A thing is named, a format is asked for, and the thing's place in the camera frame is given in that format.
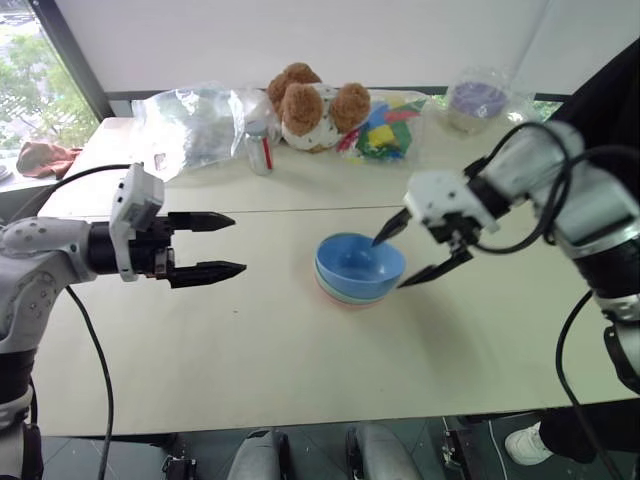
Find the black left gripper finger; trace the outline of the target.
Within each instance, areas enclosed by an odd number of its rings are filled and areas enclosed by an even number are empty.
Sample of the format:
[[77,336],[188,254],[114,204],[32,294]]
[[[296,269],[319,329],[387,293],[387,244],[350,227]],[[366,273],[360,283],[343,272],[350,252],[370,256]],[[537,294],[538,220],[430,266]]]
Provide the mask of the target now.
[[231,279],[246,270],[247,266],[228,261],[198,262],[188,267],[171,267],[169,283],[172,288],[188,288],[212,285]]
[[170,212],[168,221],[173,230],[212,232],[236,224],[235,220],[216,212]]

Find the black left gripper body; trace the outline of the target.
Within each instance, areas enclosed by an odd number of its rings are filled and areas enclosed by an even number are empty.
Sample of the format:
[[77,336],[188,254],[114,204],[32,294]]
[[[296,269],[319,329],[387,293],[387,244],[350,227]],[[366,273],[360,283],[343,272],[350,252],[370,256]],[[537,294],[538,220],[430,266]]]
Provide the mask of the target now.
[[136,274],[174,279],[176,268],[171,237],[176,229],[175,221],[175,214],[167,214],[152,220],[146,230],[135,232],[135,238],[129,241],[129,253]]

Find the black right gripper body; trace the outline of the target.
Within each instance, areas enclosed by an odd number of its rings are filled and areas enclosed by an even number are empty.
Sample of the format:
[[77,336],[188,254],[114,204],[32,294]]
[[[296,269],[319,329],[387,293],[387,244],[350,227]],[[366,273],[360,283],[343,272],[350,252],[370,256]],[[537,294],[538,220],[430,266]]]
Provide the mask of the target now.
[[480,224],[460,212],[447,213],[435,220],[425,220],[424,226],[438,244],[446,244],[453,258],[471,258],[469,251],[479,241]]

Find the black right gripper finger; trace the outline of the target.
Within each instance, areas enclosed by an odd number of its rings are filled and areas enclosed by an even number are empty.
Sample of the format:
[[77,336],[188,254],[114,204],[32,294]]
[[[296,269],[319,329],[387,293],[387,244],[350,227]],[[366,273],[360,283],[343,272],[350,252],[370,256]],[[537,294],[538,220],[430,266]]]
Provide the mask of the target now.
[[408,226],[410,220],[411,213],[409,210],[407,208],[401,209],[383,225],[382,229],[374,237],[372,246],[375,247],[401,233]]
[[411,287],[434,281],[464,263],[473,259],[473,255],[466,248],[459,248],[451,252],[451,256],[438,265],[429,265],[401,282],[397,288]]

